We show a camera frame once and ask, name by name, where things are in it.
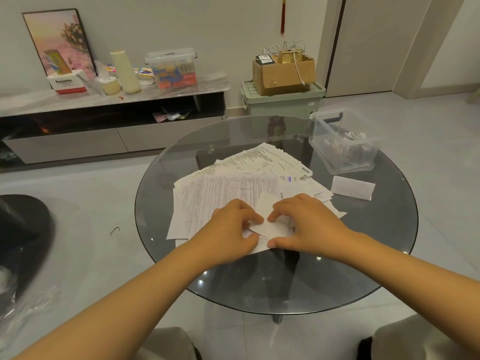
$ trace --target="picture frame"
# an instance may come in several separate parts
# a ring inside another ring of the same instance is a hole
[[[76,8],[22,12],[45,75],[55,73],[45,51],[58,51],[70,70],[82,69],[92,79],[97,75],[87,35]]]

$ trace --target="plastic bag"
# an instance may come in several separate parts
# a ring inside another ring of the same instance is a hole
[[[48,309],[57,302],[59,289],[53,286],[16,301],[17,278],[7,268],[0,266],[0,303],[5,308],[0,315],[0,351],[4,351],[17,337],[30,315]]]

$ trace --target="clear plastic box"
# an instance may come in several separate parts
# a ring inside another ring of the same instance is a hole
[[[150,52],[145,55],[145,64],[153,71],[155,81],[161,90],[197,84],[193,48],[172,49]]]
[[[320,111],[309,143],[332,174],[374,168],[383,137],[375,126],[350,108]]]

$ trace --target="pile of papers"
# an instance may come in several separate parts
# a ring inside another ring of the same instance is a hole
[[[249,204],[263,218],[272,205],[299,193],[322,201],[339,218],[346,215],[331,203],[333,193],[312,178],[313,172],[300,161],[275,146],[262,143],[215,164],[187,175],[173,189],[173,216],[167,240],[181,245],[194,236],[212,217],[213,211],[238,198]],[[258,232],[259,244],[251,254],[267,250],[269,239],[293,234],[295,223],[281,216],[275,223],[250,226],[248,236]]]

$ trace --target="round glass table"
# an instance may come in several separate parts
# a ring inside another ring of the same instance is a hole
[[[313,178],[332,186],[331,175],[308,142],[314,120],[291,116],[245,116],[201,127],[162,151],[143,176],[135,199],[138,233],[155,262],[175,249],[166,240],[178,179],[263,142],[300,160]],[[335,194],[332,203],[347,212],[342,221],[392,248],[410,253],[417,236],[418,213],[402,172],[381,151],[370,171],[343,176],[376,184],[372,200]],[[314,255],[270,249],[214,267],[188,290],[214,303],[264,315],[299,315],[341,307],[372,294],[380,286],[349,266]]]

